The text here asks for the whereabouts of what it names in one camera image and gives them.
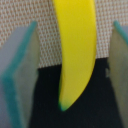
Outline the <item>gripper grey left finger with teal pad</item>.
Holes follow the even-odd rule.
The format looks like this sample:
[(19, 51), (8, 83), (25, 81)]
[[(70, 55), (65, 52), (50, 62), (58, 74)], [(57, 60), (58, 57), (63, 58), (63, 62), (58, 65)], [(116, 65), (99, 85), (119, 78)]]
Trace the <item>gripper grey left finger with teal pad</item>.
[(16, 28), (0, 49), (0, 128), (28, 128), (40, 58), (37, 23)]

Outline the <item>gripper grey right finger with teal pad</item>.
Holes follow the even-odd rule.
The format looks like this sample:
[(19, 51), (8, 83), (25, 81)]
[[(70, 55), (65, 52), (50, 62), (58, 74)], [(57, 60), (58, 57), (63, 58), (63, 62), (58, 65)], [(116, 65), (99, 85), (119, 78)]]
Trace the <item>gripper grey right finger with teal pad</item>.
[(108, 62), (123, 127), (128, 128), (128, 26), (118, 21), (113, 23)]

